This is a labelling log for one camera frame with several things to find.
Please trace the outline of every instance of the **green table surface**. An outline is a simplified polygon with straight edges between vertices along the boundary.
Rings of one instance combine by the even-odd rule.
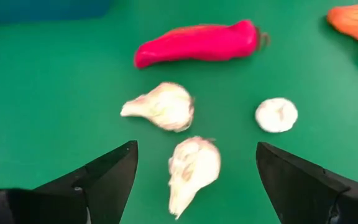
[[[258,141],[358,181],[358,42],[324,20],[355,3],[116,0],[99,19],[0,25],[0,187],[34,188],[135,139],[139,164],[121,223],[279,223],[257,172]],[[133,66],[140,44],[174,27],[241,19],[272,44],[228,62]],[[119,116],[125,101],[164,81],[196,98],[190,129]],[[289,132],[265,133],[255,109],[278,96],[299,119]],[[176,222],[168,158],[195,135],[216,139],[221,173]]]

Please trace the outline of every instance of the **garlic clove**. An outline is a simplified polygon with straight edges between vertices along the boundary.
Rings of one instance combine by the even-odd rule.
[[[168,166],[169,211],[178,219],[197,191],[218,178],[221,156],[211,141],[195,136],[176,146]]]
[[[293,127],[298,119],[298,110],[288,99],[273,98],[259,105],[255,118],[264,131],[282,133]]]
[[[163,82],[146,95],[128,101],[121,116],[141,116],[168,131],[184,131],[193,121],[193,98],[176,83]]]

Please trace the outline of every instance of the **white garlic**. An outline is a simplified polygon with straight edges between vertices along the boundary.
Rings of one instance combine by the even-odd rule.
[[[163,82],[146,95],[128,101],[121,116],[141,116],[168,131],[188,129],[193,120],[193,98],[176,83]]]
[[[210,140],[195,136],[176,146],[168,166],[169,212],[177,220],[197,191],[218,178],[221,155]]]
[[[292,128],[298,119],[295,105],[285,98],[263,101],[255,112],[259,126],[270,133],[281,133]]]

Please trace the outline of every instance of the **red chili pepper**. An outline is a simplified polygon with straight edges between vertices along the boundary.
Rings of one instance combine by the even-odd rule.
[[[198,25],[173,29],[161,37],[139,47],[135,66],[183,59],[222,61],[251,55],[261,43],[268,40],[251,21],[244,20],[232,26]]]

